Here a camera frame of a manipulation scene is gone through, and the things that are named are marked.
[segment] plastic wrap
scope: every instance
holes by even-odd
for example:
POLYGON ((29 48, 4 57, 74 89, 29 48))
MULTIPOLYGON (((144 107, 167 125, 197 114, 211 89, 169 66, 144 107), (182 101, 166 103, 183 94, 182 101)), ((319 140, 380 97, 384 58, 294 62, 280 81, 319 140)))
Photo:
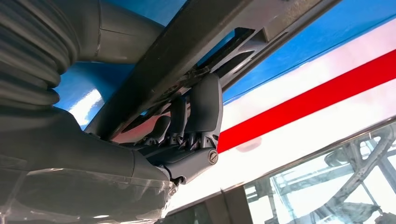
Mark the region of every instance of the plastic wrap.
POLYGON ((62 168, 27 172, 24 161, 0 161, 1 224, 149 224, 165 217, 176 192, 167 181, 62 168))

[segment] round bolt head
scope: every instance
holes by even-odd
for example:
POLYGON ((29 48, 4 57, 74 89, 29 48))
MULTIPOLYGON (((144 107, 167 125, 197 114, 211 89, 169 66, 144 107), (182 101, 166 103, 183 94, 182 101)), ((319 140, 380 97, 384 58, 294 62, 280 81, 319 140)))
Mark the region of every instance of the round bolt head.
POLYGON ((217 160, 219 159, 219 154, 216 150, 212 150, 209 152, 209 163, 214 165, 216 164, 217 160))

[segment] black flexible hose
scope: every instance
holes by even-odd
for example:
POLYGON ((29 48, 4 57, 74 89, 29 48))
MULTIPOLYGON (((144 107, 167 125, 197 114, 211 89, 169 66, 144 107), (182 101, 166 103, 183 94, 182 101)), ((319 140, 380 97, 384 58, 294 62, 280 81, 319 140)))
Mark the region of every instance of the black flexible hose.
POLYGON ((72 65, 79 45, 73 27, 51 1, 0 2, 0 98, 49 106, 51 88, 72 65))

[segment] red stripe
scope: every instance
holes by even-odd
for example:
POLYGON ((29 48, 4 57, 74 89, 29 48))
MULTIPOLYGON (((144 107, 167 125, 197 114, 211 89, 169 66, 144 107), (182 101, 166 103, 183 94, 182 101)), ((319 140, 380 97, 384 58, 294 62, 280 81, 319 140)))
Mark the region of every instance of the red stripe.
POLYGON ((302 93, 220 134, 218 152, 396 78, 396 50, 302 93))

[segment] blue panel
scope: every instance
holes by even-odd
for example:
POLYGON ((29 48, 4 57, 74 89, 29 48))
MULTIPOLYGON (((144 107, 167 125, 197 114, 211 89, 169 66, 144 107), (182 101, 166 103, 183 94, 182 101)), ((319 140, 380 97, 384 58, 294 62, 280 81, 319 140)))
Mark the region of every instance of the blue panel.
POLYGON ((343 0, 246 74, 226 103, 394 18, 396 0, 343 0))
MULTIPOLYGON (((185 0, 112 2, 167 25, 185 0)), ((395 15, 396 0, 341 1, 226 91, 224 101, 231 102, 253 88, 368 32, 395 15)), ((227 41, 225 38, 218 48, 227 41)), ((62 75, 62 82, 56 88, 61 101, 56 106, 72 110, 84 128, 84 124, 93 118, 132 69, 133 65, 77 63, 62 75)))

